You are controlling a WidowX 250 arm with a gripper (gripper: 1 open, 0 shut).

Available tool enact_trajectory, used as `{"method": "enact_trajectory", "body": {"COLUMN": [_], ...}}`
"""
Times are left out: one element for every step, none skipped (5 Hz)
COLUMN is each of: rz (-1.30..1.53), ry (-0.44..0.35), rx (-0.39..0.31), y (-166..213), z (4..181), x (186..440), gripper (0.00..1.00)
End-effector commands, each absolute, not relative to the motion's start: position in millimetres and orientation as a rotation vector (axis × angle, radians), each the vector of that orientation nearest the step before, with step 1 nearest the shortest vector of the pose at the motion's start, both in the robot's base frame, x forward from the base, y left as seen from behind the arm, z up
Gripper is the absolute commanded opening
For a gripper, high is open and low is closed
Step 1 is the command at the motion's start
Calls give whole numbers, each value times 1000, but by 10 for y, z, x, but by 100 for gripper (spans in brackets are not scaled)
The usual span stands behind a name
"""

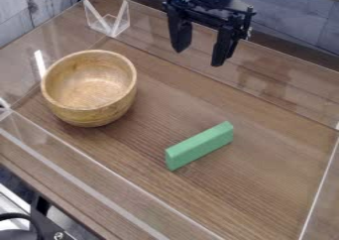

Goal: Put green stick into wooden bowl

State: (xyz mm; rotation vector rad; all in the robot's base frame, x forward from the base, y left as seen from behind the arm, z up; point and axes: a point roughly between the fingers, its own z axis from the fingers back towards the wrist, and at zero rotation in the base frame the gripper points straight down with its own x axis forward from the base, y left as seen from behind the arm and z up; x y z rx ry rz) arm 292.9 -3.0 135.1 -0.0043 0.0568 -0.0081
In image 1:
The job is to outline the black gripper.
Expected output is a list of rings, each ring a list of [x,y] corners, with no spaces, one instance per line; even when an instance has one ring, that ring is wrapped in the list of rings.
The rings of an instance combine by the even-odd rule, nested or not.
[[[222,66],[234,55],[239,39],[251,36],[255,7],[242,0],[166,0],[170,39],[174,50],[182,53],[193,42],[193,23],[219,29],[211,66]]]

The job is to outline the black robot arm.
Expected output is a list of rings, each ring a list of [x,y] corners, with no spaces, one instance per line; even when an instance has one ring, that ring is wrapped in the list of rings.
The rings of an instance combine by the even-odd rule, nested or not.
[[[193,24],[218,31],[211,66],[234,55],[241,40],[251,37],[255,7],[241,0],[166,0],[171,46],[182,53],[193,43]]]

